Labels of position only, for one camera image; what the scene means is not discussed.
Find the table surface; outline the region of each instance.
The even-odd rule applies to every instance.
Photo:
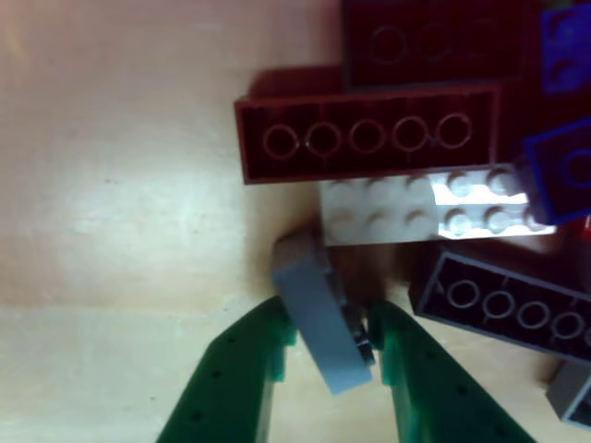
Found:
[[[151,442],[317,213],[313,184],[243,186],[232,102],[338,64],[338,2],[4,0],[0,24],[0,440]],[[556,359],[422,324],[536,440],[591,440],[545,399]],[[396,441],[390,393],[376,370],[330,396],[300,341],[274,441]]]

